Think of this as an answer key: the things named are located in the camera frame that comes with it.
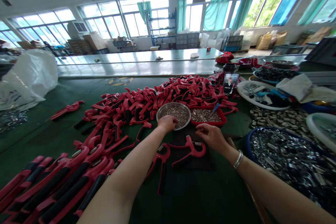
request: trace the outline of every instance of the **shelf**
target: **shelf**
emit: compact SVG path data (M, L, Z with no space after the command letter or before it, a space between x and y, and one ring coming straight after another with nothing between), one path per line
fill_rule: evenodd
M164 36L164 37L153 37L153 39L163 39L163 38L167 38L167 37L176 37L176 36Z
M154 21L154 20L163 20L163 19L175 19L175 17L157 17L157 18L151 18L149 21Z
M160 28L160 29L152 29L152 30L175 30L176 27L168 27L168 28Z

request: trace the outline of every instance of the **silver bracelet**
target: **silver bracelet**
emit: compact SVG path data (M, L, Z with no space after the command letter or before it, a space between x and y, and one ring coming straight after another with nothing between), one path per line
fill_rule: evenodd
M240 165L240 163L242 162L243 160L243 152L241 150L239 150L239 156L238 156L238 159L236 161L236 163L234 164L234 168L237 170L238 169L238 166Z

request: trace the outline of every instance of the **metal bowl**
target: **metal bowl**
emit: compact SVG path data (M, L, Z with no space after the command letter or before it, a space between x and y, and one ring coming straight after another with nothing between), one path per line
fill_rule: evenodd
M157 111L157 113L156 113L156 120L159 121L159 119L161 118L161 114L162 114L164 111L166 111L168 108L171 108L171 107L180 107L181 109L185 110L186 113L188 114L188 120L187 120L187 122L185 123L185 125L183 125L183 126L182 126L181 128L179 128L179 129L174 129L174 131L181 130L181 129L183 129L184 127L186 127L186 126L188 125L188 123L190 122L190 120L191 120L191 112L190 112L189 108L188 108L186 105L182 104L182 103L166 103L166 104L164 104L164 105L161 106L161 107L159 108L159 110Z
M282 60L275 60L271 61L272 65L277 68L291 68L295 65L297 65L294 61L282 61Z

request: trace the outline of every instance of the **red plastic bag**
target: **red plastic bag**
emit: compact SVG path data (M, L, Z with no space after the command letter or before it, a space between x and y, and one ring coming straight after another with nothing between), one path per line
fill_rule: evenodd
M216 57L216 62L219 64L226 64L229 63L230 60L234 59L234 56L230 52L225 52L221 56Z

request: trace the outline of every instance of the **red plastic tray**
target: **red plastic tray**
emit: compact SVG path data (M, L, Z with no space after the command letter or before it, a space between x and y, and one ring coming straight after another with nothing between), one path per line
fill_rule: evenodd
M215 108L215 106L191 106L191 107L189 107L190 111L192 109L209 109L209 110L213 110L214 108ZM193 117L191 117L191 124L193 124L193 125L199 125L199 124L207 123L207 124L212 125L212 126L222 127L227 122L227 119L226 119L223 111L220 108L218 108L216 110L216 113L219 115L220 119L222 120L221 122L194 122L193 121Z

